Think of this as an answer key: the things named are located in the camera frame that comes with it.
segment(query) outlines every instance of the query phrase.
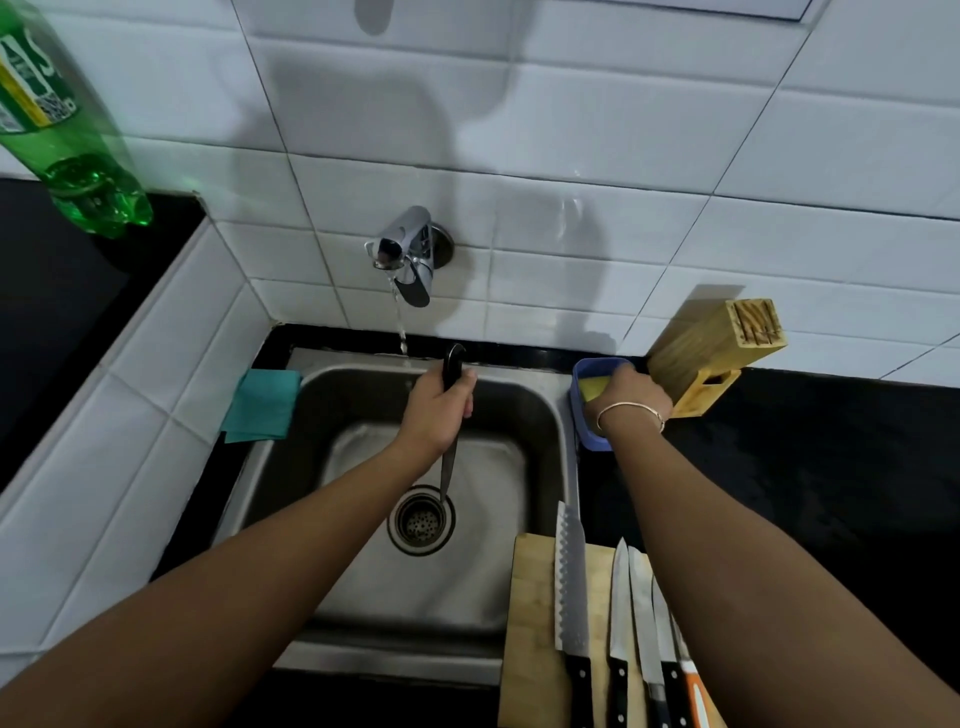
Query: wrist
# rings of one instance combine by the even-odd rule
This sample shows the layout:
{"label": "wrist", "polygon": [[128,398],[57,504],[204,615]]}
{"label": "wrist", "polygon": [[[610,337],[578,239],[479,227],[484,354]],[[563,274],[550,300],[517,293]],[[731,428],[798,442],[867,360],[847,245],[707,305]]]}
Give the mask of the wrist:
{"label": "wrist", "polygon": [[611,435],[624,432],[660,435],[661,422],[662,420],[650,410],[644,407],[633,407],[629,404],[611,407],[599,418],[600,428],[608,439]]}

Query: yellow sponge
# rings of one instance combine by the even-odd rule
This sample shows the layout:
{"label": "yellow sponge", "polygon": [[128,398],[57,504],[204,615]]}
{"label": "yellow sponge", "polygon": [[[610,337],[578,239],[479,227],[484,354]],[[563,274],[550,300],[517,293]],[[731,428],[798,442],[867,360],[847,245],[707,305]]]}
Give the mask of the yellow sponge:
{"label": "yellow sponge", "polygon": [[580,385],[580,396],[584,398],[584,402],[589,402],[603,394],[607,385],[610,384],[610,378],[608,376],[589,376],[586,379],[578,379],[577,383]]}

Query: green cloth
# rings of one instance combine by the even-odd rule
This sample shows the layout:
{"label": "green cloth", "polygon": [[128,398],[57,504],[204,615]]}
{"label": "green cloth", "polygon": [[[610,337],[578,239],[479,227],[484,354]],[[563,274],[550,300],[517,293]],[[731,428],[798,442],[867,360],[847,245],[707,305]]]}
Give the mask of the green cloth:
{"label": "green cloth", "polygon": [[221,429],[228,443],[282,440],[300,393],[300,372],[250,369],[240,380]]}

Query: serrated knife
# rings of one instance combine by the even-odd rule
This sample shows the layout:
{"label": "serrated knife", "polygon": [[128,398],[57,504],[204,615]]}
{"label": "serrated knife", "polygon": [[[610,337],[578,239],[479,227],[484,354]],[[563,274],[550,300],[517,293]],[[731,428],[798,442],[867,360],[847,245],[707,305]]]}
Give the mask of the serrated knife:
{"label": "serrated knife", "polygon": [[580,519],[557,503],[554,551],[554,641],[570,677],[570,728],[593,726],[590,628],[587,614],[587,539]]}
{"label": "serrated knife", "polygon": [[647,726],[670,728],[670,712],[666,707],[663,669],[657,646],[657,621],[653,603],[654,574],[638,550],[630,546],[630,591],[634,596],[636,651],[640,656],[640,672],[647,691]]}
{"label": "serrated knife", "polygon": [[654,620],[657,622],[657,650],[663,668],[663,689],[670,717],[680,725],[692,725],[690,701],[686,693],[686,679],[677,661],[677,648],[673,642],[673,619],[670,608],[663,598],[660,584],[654,576]]}
{"label": "serrated knife", "polygon": [[633,649],[634,630],[630,624],[630,556],[627,542],[620,539],[613,554],[610,582],[610,700],[607,728],[627,724],[627,662]]}

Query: green plastic bottle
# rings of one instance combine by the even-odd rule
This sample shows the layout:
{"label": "green plastic bottle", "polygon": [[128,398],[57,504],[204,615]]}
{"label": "green plastic bottle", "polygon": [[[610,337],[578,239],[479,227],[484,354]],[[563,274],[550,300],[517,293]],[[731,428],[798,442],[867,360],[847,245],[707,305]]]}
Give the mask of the green plastic bottle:
{"label": "green plastic bottle", "polygon": [[113,158],[89,113],[6,0],[0,0],[0,144],[83,230],[116,238],[128,223],[153,221],[140,183]]}

